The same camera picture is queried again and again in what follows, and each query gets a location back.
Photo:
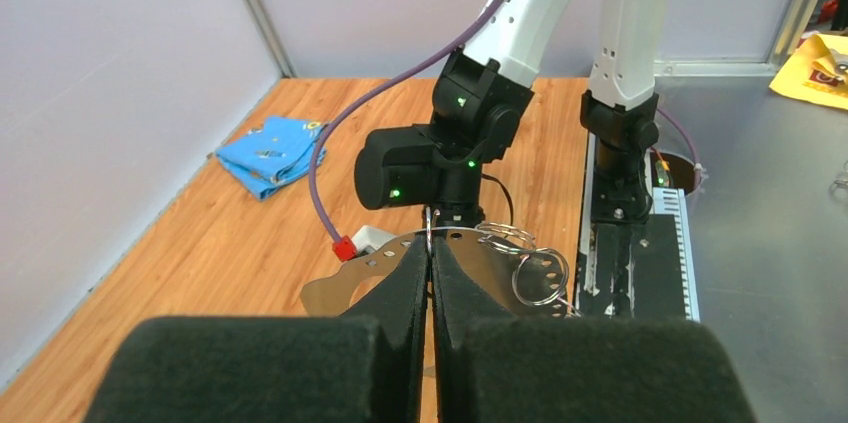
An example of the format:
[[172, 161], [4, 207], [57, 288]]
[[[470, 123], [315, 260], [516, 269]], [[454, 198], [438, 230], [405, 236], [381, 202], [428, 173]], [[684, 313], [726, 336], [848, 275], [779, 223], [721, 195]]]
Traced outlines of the metal split keyring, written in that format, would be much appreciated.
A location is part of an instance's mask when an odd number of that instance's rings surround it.
[[439, 210], [431, 206], [425, 207], [425, 243], [426, 251], [429, 258], [433, 255], [433, 231], [437, 226]]

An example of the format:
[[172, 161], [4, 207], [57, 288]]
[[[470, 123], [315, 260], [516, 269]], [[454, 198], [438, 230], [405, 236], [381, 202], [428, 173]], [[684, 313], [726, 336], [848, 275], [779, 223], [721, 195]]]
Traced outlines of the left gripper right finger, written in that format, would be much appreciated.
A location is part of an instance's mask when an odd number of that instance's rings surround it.
[[431, 254], [443, 422], [752, 422], [731, 360], [687, 320], [518, 317]]

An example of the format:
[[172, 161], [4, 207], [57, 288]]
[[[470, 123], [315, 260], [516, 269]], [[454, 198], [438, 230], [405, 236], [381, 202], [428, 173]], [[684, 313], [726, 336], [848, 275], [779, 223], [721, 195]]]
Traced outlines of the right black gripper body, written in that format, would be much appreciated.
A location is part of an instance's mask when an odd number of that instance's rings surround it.
[[463, 227], [474, 228], [485, 219], [485, 213], [479, 205], [427, 206], [421, 211], [422, 227]]

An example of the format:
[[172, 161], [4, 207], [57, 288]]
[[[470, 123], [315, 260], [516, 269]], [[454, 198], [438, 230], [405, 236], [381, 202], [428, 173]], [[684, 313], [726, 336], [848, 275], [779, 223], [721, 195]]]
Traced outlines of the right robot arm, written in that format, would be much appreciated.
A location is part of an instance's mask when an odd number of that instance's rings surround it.
[[[369, 210], [427, 205], [474, 226], [482, 168], [503, 158], [534, 95], [540, 65], [570, 0], [490, 0], [441, 54], [425, 124], [377, 129], [354, 167]], [[641, 224], [651, 211], [645, 156], [657, 142], [654, 63], [668, 0], [601, 0], [600, 46], [579, 120], [596, 140], [590, 218]]]

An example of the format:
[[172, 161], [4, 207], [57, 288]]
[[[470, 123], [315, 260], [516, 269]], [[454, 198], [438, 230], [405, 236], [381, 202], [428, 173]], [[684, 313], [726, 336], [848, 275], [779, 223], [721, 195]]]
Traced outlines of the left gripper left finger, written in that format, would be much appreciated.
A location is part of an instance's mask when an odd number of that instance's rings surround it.
[[415, 422], [429, 261], [396, 268], [335, 317], [162, 316], [114, 353], [88, 422]]

